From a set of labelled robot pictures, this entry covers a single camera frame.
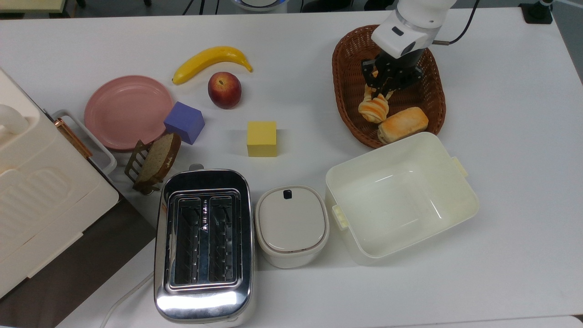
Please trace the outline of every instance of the cream appliance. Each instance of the cream appliance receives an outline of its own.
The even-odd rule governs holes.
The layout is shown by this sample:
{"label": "cream appliance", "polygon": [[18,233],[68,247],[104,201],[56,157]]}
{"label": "cream appliance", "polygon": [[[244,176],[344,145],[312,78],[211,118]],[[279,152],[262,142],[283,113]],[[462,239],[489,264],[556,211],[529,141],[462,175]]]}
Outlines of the cream appliance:
{"label": "cream appliance", "polygon": [[79,239],[118,199],[0,69],[0,297]]}

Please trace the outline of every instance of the white plastic container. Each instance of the white plastic container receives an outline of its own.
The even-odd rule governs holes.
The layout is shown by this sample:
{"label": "white plastic container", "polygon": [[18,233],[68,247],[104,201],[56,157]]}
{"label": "white plastic container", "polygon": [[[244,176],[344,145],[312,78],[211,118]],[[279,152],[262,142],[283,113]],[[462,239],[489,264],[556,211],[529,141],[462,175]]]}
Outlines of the white plastic container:
{"label": "white plastic container", "polygon": [[268,262],[279,268],[308,264],[330,234],[322,198],[310,187],[269,190],[255,207],[257,240]]}
{"label": "white plastic container", "polygon": [[369,265],[473,217],[478,199],[441,141],[422,132],[326,174],[326,208],[354,261]]}

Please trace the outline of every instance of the power cord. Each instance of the power cord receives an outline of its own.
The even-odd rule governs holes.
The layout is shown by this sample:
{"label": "power cord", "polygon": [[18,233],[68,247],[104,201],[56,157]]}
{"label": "power cord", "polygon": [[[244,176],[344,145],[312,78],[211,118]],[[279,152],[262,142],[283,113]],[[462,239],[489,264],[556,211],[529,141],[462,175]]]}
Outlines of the power cord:
{"label": "power cord", "polygon": [[466,34],[466,31],[467,31],[467,30],[468,30],[468,28],[470,27],[470,23],[472,22],[473,15],[474,15],[474,13],[476,13],[476,8],[477,8],[477,5],[478,5],[479,3],[480,3],[480,0],[476,0],[476,3],[474,4],[474,7],[472,8],[472,13],[470,14],[470,18],[468,19],[468,23],[466,24],[466,27],[463,29],[463,32],[462,32],[462,34],[460,34],[460,35],[459,35],[457,38],[453,39],[453,41],[438,41],[438,40],[434,40],[434,41],[433,41],[433,44],[439,44],[439,45],[441,45],[441,46],[448,46],[448,45],[450,45],[450,44],[454,44],[454,43],[456,43],[457,41],[459,41],[459,39],[461,39],[461,38],[462,38],[462,36],[463,36],[464,34]]}
{"label": "power cord", "polygon": [[126,299],[128,299],[128,297],[132,296],[133,293],[135,293],[138,289],[140,289],[142,286],[144,286],[146,284],[146,282],[148,282],[150,279],[152,279],[152,277],[154,277],[154,271],[152,271],[152,273],[150,273],[146,278],[144,278],[144,280],[142,280],[136,287],[134,287],[132,290],[130,290],[127,294],[125,294],[124,296],[122,296],[122,298],[120,298],[109,310],[109,312],[107,312],[106,317],[103,319],[103,321],[101,322],[101,326],[99,328],[105,328],[105,326],[107,325],[107,322],[109,321],[109,318],[111,317],[111,314],[115,311],[115,309],[122,304]]}
{"label": "power cord", "polygon": [[[188,3],[188,6],[186,6],[186,9],[184,9],[184,12],[182,13],[183,16],[186,15],[186,13],[188,12],[188,9],[190,8],[190,5],[192,5],[193,2],[194,2],[194,0],[190,0],[190,2]],[[201,8],[198,11],[199,15],[202,15],[202,11],[204,10],[204,8],[205,8],[205,0],[201,0]]]}
{"label": "power cord", "polygon": [[184,9],[184,12],[182,13],[183,16],[186,15],[186,12],[188,12],[188,8],[190,8],[190,5],[192,5],[193,1],[194,0],[190,0],[190,2],[188,3],[188,6],[186,6],[186,9]]}

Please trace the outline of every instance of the table surface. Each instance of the table surface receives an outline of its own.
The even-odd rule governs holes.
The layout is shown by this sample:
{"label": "table surface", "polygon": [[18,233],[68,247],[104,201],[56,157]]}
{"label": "table surface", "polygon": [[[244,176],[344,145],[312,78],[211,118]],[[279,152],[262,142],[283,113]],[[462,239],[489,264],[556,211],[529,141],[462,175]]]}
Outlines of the table surface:
{"label": "table surface", "polygon": [[[57,328],[99,327],[109,307],[138,285],[154,265],[154,241],[150,242],[133,259],[103,284],[81,306],[73,311]],[[152,280],[126,299],[112,314],[106,327],[124,328],[178,328],[200,325],[175,324],[163,319],[154,307]],[[274,322],[271,327],[279,327]],[[252,323],[241,327],[254,327]],[[339,327],[329,324],[322,327]],[[582,328],[583,323],[572,316],[537,317],[525,319],[488,320],[477,322],[415,325],[415,328]]]}
{"label": "table surface", "polygon": [[[196,143],[183,144],[175,172],[192,163],[234,169],[254,201],[289,184],[323,195],[328,169],[370,150],[338,115],[334,46],[387,14],[0,22],[0,66],[39,106],[77,118],[105,82],[150,76],[205,116]],[[456,37],[468,16],[466,9],[450,11],[438,38]],[[241,49],[255,71],[221,63],[172,85],[182,62],[221,44]],[[468,171],[480,211],[373,267],[355,264],[335,229],[309,266],[278,270],[260,257],[259,306],[248,326],[383,327],[583,313],[583,86],[557,26],[527,25],[518,8],[479,9],[460,42],[431,50],[447,104],[439,138]],[[217,109],[206,94],[217,71],[241,79],[243,100],[234,110]],[[250,120],[278,122],[277,158],[246,156]],[[114,184],[155,222],[159,194],[133,192],[122,173],[129,155],[116,157]],[[151,263],[130,275],[139,281],[150,270]],[[135,283],[119,280],[115,289],[123,294]],[[161,324],[151,292],[140,295],[131,310],[121,310],[124,326]],[[94,315],[111,304],[94,307]]]}
{"label": "table surface", "polygon": [[0,12],[61,13],[65,0],[0,0]]}

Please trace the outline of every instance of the white lid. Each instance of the white lid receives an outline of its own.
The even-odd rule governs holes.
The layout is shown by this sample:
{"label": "white lid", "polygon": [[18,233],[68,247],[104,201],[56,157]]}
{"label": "white lid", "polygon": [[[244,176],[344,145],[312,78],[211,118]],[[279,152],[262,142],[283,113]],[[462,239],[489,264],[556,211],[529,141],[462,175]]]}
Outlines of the white lid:
{"label": "white lid", "polygon": [[272,189],[261,197],[255,211],[259,244],[275,256],[317,251],[328,234],[326,217],[324,203],[313,189]]}

